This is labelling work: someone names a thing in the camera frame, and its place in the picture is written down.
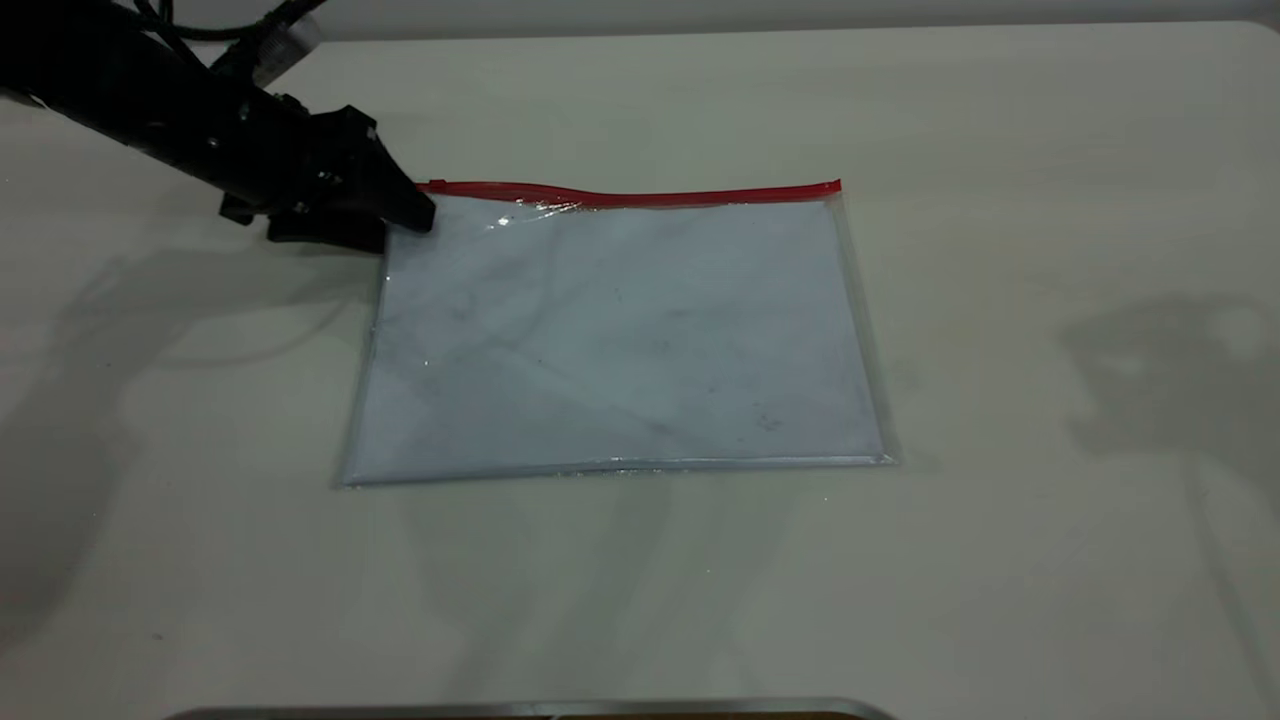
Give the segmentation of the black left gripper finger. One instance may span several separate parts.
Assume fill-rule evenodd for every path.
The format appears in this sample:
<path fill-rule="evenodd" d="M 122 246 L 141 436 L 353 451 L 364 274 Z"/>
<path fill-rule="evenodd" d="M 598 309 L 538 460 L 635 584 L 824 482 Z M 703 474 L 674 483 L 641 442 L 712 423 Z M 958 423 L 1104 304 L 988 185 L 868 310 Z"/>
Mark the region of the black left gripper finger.
<path fill-rule="evenodd" d="M 385 252 L 387 223 L 379 215 L 349 209 L 283 211 L 268 217 L 274 243 L 315 243 L 353 252 Z"/>
<path fill-rule="evenodd" d="M 393 159 L 371 117 L 352 106 L 323 113 L 317 137 L 323 210 L 362 213 L 417 233 L 433 228 L 434 201 Z"/>

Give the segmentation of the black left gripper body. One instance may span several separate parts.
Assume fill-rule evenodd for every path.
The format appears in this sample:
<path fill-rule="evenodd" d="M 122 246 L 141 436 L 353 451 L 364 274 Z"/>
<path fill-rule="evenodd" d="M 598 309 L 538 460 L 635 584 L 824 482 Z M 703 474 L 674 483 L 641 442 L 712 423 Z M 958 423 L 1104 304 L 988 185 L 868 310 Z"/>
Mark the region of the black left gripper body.
<path fill-rule="evenodd" d="M 205 99 L 210 184 L 218 213 L 239 225 L 256 217 L 340 206 L 351 109 L 311 113 L 293 97 L 212 92 Z"/>

